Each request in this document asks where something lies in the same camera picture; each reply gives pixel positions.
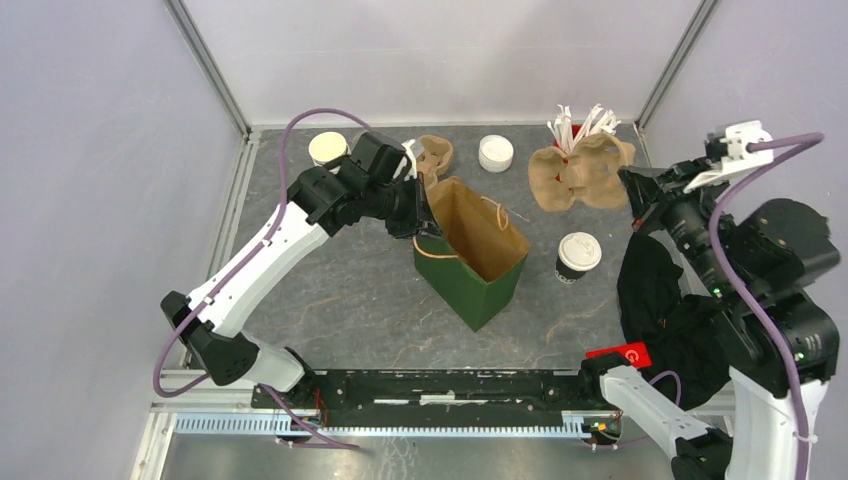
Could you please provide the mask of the brown paper bag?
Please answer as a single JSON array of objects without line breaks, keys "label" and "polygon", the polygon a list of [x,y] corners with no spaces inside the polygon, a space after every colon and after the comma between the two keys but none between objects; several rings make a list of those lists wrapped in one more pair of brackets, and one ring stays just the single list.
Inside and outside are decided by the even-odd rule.
[{"label": "brown paper bag", "polygon": [[435,231],[413,237],[414,265],[474,332],[512,300],[530,243],[502,203],[450,177],[428,191]]}]

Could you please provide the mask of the white cup lid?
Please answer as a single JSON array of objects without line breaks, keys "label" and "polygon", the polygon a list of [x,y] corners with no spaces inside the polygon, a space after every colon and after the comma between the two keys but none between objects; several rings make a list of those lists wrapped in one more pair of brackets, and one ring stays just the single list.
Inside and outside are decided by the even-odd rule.
[{"label": "white cup lid", "polygon": [[586,232],[573,232],[560,240],[558,259],[571,270],[587,272],[601,262],[602,248],[593,235]]}]

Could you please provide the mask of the black paper coffee cup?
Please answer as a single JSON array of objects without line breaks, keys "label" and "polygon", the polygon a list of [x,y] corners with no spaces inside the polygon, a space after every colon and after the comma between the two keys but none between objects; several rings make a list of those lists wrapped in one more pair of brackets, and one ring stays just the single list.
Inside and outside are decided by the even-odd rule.
[{"label": "black paper coffee cup", "polygon": [[558,258],[555,264],[555,274],[559,281],[565,284],[571,284],[585,276],[585,269],[576,269],[567,264],[562,259]]}]

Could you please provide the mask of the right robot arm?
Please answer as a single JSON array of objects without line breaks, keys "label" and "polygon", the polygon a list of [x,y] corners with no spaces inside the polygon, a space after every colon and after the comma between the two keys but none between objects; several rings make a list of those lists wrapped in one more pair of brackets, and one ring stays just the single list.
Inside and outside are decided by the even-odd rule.
[{"label": "right robot arm", "polygon": [[709,292],[707,318],[735,395],[733,432],[694,419],[620,353],[582,362],[578,396],[630,416],[677,479],[804,479],[840,342],[805,289],[840,255],[826,219],[801,202],[772,199],[735,223],[724,208],[741,185],[697,185],[706,169],[694,160],[619,176],[635,233],[667,232]]}]

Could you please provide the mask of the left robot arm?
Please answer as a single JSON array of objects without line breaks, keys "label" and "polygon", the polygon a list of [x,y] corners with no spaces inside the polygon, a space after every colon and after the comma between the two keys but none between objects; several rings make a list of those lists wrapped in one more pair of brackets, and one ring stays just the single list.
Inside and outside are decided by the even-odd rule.
[{"label": "left robot arm", "polygon": [[301,172],[286,202],[236,255],[188,294],[160,303],[180,342],[217,386],[250,380],[275,389],[290,407],[306,405],[314,381],[290,349],[249,338],[244,325],[271,289],[342,228],[381,220],[393,238],[413,237],[435,220],[416,162],[424,146],[366,132],[352,152]]}]

